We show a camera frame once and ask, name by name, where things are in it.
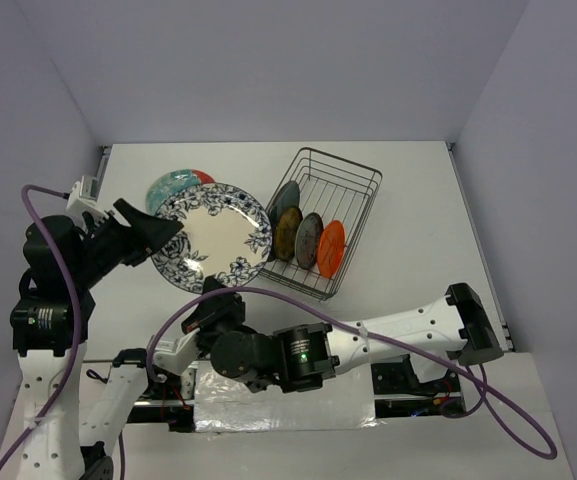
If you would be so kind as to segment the blue floral white plate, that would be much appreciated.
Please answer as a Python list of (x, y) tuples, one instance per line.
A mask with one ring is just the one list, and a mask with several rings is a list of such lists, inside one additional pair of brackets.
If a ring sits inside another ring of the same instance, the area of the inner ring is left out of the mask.
[(156, 215), (183, 224), (152, 262), (164, 279), (186, 292), (201, 293), (208, 277), (227, 287), (243, 286), (270, 257), (270, 219), (259, 201), (239, 187), (188, 187), (170, 195)]

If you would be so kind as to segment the red teal flower plate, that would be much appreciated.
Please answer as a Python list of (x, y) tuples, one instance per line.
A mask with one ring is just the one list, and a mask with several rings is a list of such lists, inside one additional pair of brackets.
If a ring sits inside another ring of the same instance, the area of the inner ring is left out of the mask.
[(166, 173), (155, 180), (145, 195), (145, 209), (154, 215), (164, 201), (180, 191), (200, 184), (214, 183), (209, 174), (196, 169), (181, 169)]

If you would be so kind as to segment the yellow brown glazed plate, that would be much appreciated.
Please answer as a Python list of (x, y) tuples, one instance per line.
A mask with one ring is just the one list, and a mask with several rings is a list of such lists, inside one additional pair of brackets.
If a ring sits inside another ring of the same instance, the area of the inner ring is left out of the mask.
[(275, 256), (284, 262), (290, 261), (295, 253), (295, 239), (303, 214), (298, 206), (288, 207), (277, 223), (273, 248)]

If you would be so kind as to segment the small blue patterned plate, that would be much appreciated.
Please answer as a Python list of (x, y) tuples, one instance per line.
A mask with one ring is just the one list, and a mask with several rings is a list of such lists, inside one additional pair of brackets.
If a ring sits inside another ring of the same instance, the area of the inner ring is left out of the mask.
[(300, 223), (294, 245), (297, 265), (310, 270), (317, 261), (317, 251), (323, 233), (323, 220), (316, 212), (311, 212)]

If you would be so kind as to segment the orange plastic plate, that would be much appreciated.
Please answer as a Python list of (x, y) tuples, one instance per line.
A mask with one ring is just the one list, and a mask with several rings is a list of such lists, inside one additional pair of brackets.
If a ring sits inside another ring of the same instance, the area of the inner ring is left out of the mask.
[(341, 221), (331, 221), (323, 230), (317, 250), (319, 273), (331, 279), (339, 270), (345, 251), (346, 234)]

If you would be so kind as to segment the dark teal glazed plate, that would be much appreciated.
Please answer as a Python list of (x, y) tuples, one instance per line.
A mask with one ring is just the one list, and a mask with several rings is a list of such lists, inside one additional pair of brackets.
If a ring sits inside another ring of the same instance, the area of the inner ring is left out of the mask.
[(272, 223), (276, 223), (283, 211), (300, 204), (300, 187), (295, 180), (286, 182), (274, 194), (267, 208), (267, 214)]

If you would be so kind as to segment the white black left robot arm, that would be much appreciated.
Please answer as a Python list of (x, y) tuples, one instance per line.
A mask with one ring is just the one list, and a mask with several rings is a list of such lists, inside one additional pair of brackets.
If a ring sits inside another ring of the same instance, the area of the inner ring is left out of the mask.
[(66, 215), (40, 217), (25, 232), (28, 264), (10, 314), (22, 370), (24, 429), (3, 456), (22, 456), (20, 479), (109, 479), (110, 441), (80, 436), (79, 375), (95, 308), (92, 288), (120, 264), (138, 266), (160, 251), (182, 224), (147, 215), (123, 199), (83, 226)]

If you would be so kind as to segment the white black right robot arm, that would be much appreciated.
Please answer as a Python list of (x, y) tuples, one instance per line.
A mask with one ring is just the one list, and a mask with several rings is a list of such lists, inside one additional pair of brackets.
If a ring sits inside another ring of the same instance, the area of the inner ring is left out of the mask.
[(183, 368), (207, 357), (215, 371), (253, 393), (270, 386), (293, 393), (319, 389), (364, 364), (414, 354), (403, 380), (424, 391), (438, 377), (434, 362), (470, 367), (504, 354), (479, 296), (466, 283), (450, 285), (438, 300), (415, 310), (354, 322), (318, 313), (315, 323), (270, 335), (246, 326), (244, 291), (206, 280), (182, 323), (176, 353)]

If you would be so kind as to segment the silver foil covered block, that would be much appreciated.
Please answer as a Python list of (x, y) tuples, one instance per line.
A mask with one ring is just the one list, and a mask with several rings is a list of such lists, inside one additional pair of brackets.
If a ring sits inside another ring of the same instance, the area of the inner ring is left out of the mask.
[(195, 387), (194, 424), (201, 433), (328, 431), (370, 428), (376, 416), (370, 367), (326, 380), (308, 392), (260, 393), (202, 366)]

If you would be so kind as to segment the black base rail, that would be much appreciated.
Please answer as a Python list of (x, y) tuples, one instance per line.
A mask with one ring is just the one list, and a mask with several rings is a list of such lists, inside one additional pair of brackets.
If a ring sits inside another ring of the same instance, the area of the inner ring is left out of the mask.
[[(208, 362), (200, 361), (183, 376), (171, 378), (166, 387), (149, 387), (134, 404), (128, 416), (129, 423), (165, 424), (174, 432), (197, 432), (194, 396), (202, 366), (213, 369)], [(386, 418), (456, 414), (464, 410), (461, 387), (453, 373), (446, 372), (436, 380), (421, 383), (413, 374), (408, 357), (367, 366), (370, 367), (379, 423)]]

